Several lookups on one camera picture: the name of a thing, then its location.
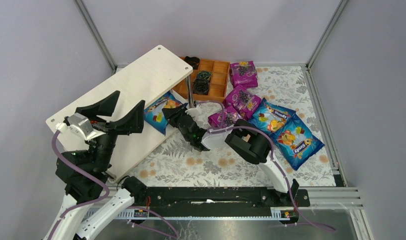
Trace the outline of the blue candy bag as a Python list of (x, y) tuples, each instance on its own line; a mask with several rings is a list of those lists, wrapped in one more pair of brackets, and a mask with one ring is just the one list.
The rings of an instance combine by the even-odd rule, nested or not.
[(270, 135), (281, 129), (295, 113), (293, 109), (272, 104), (263, 98), (248, 122)]
[(166, 135), (168, 121), (162, 110), (174, 109), (181, 105), (182, 102), (178, 101), (172, 93), (167, 92), (144, 110), (144, 120), (161, 134)]
[(296, 114), (270, 138), (295, 171), (325, 146)]

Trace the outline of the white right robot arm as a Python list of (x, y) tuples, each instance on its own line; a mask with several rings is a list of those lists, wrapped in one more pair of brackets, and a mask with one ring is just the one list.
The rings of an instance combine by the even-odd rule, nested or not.
[(224, 128), (201, 128), (187, 113), (185, 104), (164, 108), (162, 112), (168, 123), (177, 128), (194, 149), (203, 152), (229, 146), (243, 160), (257, 165), (280, 197), (294, 200), (299, 184), (279, 163), (274, 153), (274, 143), (266, 133), (244, 119), (238, 119), (234, 125)]

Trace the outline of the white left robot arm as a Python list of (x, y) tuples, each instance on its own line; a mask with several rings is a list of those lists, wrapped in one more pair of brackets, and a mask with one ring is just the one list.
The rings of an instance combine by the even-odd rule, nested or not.
[[(66, 186), (58, 215), (45, 236), (47, 240), (92, 240), (124, 209), (134, 203), (150, 202), (146, 185), (135, 177), (127, 177), (109, 202), (83, 220), (94, 203), (109, 195), (107, 170), (117, 138), (143, 131), (144, 100), (121, 119), (106, 120), (113, 115), (119, 96), (120, 91), (116, 90), (94, 104), (78, 107), (56, 125), (51, 142), (57, 155), (55, 174)], [(88, 149), (60, 152), (56, 141), (65, 132), (83, 139)]]

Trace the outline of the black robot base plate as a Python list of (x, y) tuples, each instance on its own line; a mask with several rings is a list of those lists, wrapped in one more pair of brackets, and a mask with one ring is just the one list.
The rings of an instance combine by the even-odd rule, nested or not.
[(156, 213), (158, 210), (181, 213), (189, 209), (223, 213), (249, 208), (293, 211), (295, 207), (311, 205), (305, 189), (299, 189), (294, 200), (296, 203), (292, 204), (268, 187), (148, 187), (138, 194), (133, 206), (148, 207)]

